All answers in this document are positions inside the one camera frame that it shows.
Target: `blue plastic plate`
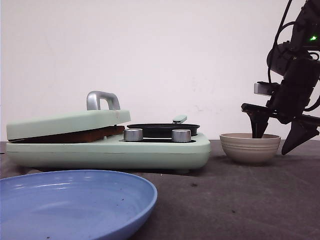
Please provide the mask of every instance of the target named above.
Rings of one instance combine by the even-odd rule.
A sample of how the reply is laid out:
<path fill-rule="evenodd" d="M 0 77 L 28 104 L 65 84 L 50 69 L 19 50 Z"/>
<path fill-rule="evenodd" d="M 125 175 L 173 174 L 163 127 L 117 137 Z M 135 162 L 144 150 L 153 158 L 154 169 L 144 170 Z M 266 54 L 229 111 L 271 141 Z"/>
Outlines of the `blue plastic plate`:
<path fill-rule="evenodd" d="M 2 240 L 124 240 L 158 196 L 142 177 L 104 170 L 16 176 L 0 187 Z"/>

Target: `ceramic bowl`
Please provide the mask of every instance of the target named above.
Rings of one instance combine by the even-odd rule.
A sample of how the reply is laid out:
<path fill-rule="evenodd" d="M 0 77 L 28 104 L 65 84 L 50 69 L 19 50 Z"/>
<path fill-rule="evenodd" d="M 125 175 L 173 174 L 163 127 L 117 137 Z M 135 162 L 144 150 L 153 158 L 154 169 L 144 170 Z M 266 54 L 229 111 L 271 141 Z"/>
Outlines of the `ceramic bowl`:
<path fill-rule="evenodd" d="M 224 133 L 220 135 L 225 154 L 238 163 L 262 165 L 278 152 L 280 137 L 264 134 L 262 138 L 252 138 L 251 133 Z"/>

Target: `gray table surface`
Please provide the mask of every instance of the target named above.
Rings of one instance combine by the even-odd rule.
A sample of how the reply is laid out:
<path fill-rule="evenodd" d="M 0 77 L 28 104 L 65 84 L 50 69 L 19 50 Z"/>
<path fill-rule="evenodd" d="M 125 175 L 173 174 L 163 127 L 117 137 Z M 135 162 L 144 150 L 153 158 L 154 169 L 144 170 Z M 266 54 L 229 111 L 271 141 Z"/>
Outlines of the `gray table surface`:
<path fill-rule="evenodd" d="M 123 170 L 158 190 L 154 211 L 130 240 L 319 240 L 320 141 L 310 140 L 271 164 L 228 159 L 219 140 L 201 169 L 187 174 Z M 1 178 L 52 171 L 17 166 L 1 143 Z"/>

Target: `pan handle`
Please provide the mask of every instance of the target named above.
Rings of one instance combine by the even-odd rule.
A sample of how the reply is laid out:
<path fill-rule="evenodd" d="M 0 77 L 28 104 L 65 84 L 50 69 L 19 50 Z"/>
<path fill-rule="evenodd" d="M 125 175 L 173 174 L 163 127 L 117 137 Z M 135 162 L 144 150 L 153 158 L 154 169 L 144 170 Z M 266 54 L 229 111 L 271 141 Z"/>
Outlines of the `pan handle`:
<path fill-rule="evenodd" d="M 173 120 L 173 124 L 182 124 L 185 120 L 187 120 L 187 115 L 179 115 L 176 116 Z"/>
<path fill-rule="evenodd" d="M 100 110 L 100 100 L 104 99 L 108 103 L 109 110 L 119 110 L 120 104 L 115 94 L 104 91 L 91 91 L 86 97 L 87 110 Z"/>

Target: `toy stove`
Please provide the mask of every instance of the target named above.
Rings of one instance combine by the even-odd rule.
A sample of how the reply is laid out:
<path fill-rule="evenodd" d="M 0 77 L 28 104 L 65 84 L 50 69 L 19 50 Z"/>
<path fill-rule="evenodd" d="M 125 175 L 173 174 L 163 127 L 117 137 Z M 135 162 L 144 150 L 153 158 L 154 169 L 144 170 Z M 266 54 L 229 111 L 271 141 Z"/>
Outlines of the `toy stove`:
<path fill-rule="evenodd" d="M 106 100 L 109 110 L 100 109 Z M 184 172 L 204 166 L 210 142 L 197 132 L 199 125 L 133 124 L 113 93 L 92 91 L 87 111 L 12 122 L 7 125 L 9 158 L 32 168 L 171 169 Z"/>

